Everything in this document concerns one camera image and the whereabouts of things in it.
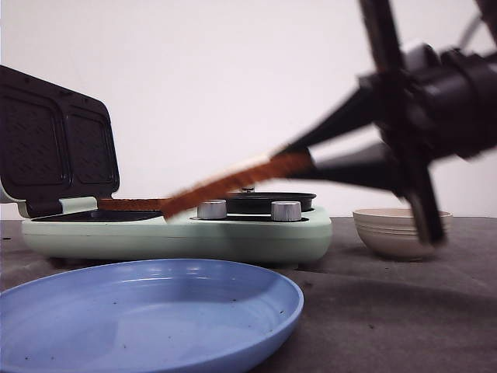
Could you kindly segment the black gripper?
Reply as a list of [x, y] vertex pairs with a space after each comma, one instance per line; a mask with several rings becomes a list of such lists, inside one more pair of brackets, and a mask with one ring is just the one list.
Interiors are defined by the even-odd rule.
[[390, 3], [361, 1], [360, 9], [380, 96], [373, 85], [361, 85], [281, 153], [300, 152], [380, 120], [390, 148], [379, 142], [346, 155], [312, 159], [312, 166], [290, 178], [328, 180], [405, 196], [420, 241], [438, 244], [445, 232], [429, 165], [436, 159], [452, 155], [467, 159], [495, 148], [496, 54], [466, 55], [451, 49], [441, 54], [437, 66], [410, 72], [401, 55]]

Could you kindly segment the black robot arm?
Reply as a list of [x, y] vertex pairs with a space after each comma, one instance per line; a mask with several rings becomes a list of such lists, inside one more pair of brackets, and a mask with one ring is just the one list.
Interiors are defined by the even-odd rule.
[[442, 242], [429, 165], [452, 155], [468, 159], [496, 145], [496, 55], [422, 47], [420, 61], [401, 51], [391, 5], [362, 1], [360, 9], [376, 70], [334, 113], [284, 148], [308, 152], [375, 124], [381, 142], [327, 160], [311, 160], [294, 179], [330, 180], [389, 190], [406, 199], [421, 242]]

